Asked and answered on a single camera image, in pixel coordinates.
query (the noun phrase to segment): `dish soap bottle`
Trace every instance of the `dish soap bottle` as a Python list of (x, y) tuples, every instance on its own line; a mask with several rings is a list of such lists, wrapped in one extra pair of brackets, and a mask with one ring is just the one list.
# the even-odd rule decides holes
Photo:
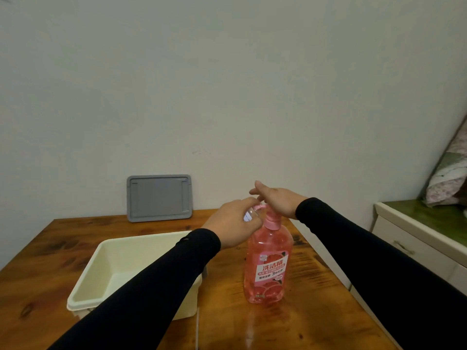
[(284, 296), (285, 272), (293, 238), (281, 224), (282, 216), (269, 205), (263, 226), (248, 240), (243, 290), (250, 303), (271, 303)]

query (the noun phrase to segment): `hand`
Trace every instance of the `hand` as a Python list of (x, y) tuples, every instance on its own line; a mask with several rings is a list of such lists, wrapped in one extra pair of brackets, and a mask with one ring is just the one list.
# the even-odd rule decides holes
[(226, 202), (209, 217), (203, 228), (210, 229), (219, 237), (221, 249), (235, 247), (262, 226), (262, 220), (257, 216), (252, 216), (251, 221), (243, 221), (246, 211), (259, 203), (253, 197)]
[(289, 189), (270, 188), (260, 181), (254, 182), (254, 188), (250, 190), (250, 194), (258, 194), (258, 200), (264, 200), (264, 202), (269, 204), (277, 213), (295, 220), (295, 210), (303, 200), (308, 199), (306, 196), (294, 193)]

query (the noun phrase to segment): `pink liquid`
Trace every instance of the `pink liquid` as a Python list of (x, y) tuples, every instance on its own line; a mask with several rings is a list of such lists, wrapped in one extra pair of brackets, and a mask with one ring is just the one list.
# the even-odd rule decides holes
[[(245, 279), (243, 281), (243, 289), (248, 302), (272, 303), (283, 298), (287, 265), (283, 273), (269, 275), (270, 278), (265, 281), (261, 280), (258, 282), (255, 277), (257, 277), (257, 271), (261, 270), (257, 269), (258, 265), (262, 266), (262, 264), (274, 263), (276, 260), (277, 264), (282, 264), (284, 261), (283, 257), (290, 256), (292, 246), (292, 235), (283, 225), (280, 225), (280, 228), (275, 230), (268, 229), (263, 225), (249, 238), (247, 261), (245, 262)], [(263, 259), (266, 255), (268, 257), (267, 260), (261, 260), (261, 255), (263, 255)]]

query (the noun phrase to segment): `white wall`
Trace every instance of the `white wall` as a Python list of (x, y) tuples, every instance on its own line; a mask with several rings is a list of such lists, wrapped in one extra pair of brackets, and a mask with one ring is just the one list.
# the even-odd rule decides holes
[(466, 14), (467, 0), (0, 2), (0, 267), (54, 218), (124, 214), (129, 175), (190, 174), (196, 209), (262, 179), (368, 228), (374, 202), (418, 193), (467, 111)]

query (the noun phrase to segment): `wood grain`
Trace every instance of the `wood grain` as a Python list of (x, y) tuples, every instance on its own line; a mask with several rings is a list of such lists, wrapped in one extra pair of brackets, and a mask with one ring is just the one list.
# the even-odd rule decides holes
[[(66, 309), (98, 244), (109, 238), (195, 229), (215, 210), (187, 220), (129, 223), (126, 216), (54, 220), (0, 271), (0, 347), (46, 349), (77, 318)], [(287, 219), (294, 237), (286, 294), (269, 306), (243, 295), (246, 244), (221, 251), (199, 289), (199, 348), (395, 349)], [(173, 321), (158, 349), (194, 349), (196, 317)]]

